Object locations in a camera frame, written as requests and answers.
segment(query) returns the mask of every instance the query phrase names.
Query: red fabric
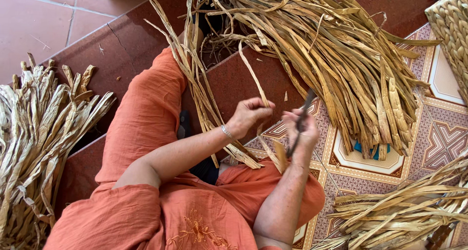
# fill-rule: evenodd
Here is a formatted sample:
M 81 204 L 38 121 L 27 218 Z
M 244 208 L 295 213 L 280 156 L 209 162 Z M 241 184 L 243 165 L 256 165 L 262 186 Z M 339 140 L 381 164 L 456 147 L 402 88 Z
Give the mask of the red fabric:
M 107 133 L 100 186 L 90 199 L 67 206 L 44 249 L 256 249 L 251 226 L 281 178 L 270 159 L 261 169 L 230 167 L 216 185 L 183 173 L 159 189 L 110 189 L 134 160 L 176 141 L 185 85 L 169 49 L 132 80 Z M 324 202 L 309 175 L 298 227 Z

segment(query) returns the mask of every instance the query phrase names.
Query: woman's right hand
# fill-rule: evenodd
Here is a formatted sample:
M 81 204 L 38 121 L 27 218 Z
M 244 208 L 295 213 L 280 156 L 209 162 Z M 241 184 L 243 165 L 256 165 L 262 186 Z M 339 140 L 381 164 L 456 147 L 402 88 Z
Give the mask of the woman's right hand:
M 319 138 L 319 131 L 317 129 L 315 117 L 310 114 L 307 114 L 302 125 L 304 131 L 299 133 L 296 127 L 296 121 L 298 121 L 299 116 L 302 114 L 303 109 L 293 109 L 292 112 L 283 111 L 283 116 L 281 119 L 284 121 L 284 126 L 287 128 L 288 137 L 289 137 L 289 147 L 292 148 L 294 145 L 297 136 L 301 134 L 299 138 L 299 143 L 296 146 L 294 153 L 292 154 L 293 160 L 292 163 L 295 163 L 296 160 L 295 154 L 304 156 L 305 161 L 302 163 L 309 163 L 309 159 L 312 155 L 313 148 L 315 147 L 317 140 Z
M 247 131 L 257 122 L 273 115 L 275 104 L 268 101 L 269 107 L 265 107 L 259 97 L 240 101 L 234 115 L 226 123 L 225 127 L 235 139 L 245 137 Z

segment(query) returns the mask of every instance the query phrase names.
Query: forearm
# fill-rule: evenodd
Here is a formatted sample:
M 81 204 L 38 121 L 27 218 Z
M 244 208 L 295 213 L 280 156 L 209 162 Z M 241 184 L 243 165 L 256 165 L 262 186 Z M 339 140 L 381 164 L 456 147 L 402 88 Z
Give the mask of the forearm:
M 266 237 L 292 245 L 307 182 L 310 156 L 310 151 L 297 151 L 294 154 L 293 162 L 260 207 L 253 233 L 263 237 L 262 240 Z
M 205 133 L 169 143 L 136 160 L 149 164 L 162 183 L 170 181 L 203 159 L 218 152 L 232 140 L 217 127 Z

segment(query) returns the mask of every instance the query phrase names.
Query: crack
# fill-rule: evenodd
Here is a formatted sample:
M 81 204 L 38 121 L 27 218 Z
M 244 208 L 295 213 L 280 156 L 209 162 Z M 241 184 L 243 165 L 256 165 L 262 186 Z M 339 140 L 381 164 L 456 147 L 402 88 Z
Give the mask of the crack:
M 122 45 L 122 43 L 120 42 L 120 39 L 118 38 L 118 36 L 115 34 L 114 30 L 109 26 L 109 24 L 107 24 L 107 26 L 109 27 L 110 31 L 112 31 L 112 33 L 116 36 L 117 40 L 118 40 L 118 43 L 120 44 L 120 46 L 125 50 L 125 52 L 127 53 L 128 57 L 130 58 L 130 62 L 132 62 L 132 66 L 133 66 L 133 70 L 137 72 L 137 69 L 135 68 L 135 64 L 133 63 L 133 59 L 132 59 L 132 56 L 128 53 L 127 49 Z

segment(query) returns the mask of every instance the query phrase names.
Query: woven wicker box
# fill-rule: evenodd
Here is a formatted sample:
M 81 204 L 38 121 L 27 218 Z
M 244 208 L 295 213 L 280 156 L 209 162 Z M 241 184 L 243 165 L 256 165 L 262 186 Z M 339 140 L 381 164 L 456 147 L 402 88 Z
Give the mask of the woven wicker box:
M 468 104 L 468 0 L 440 0 L 424 12 Z

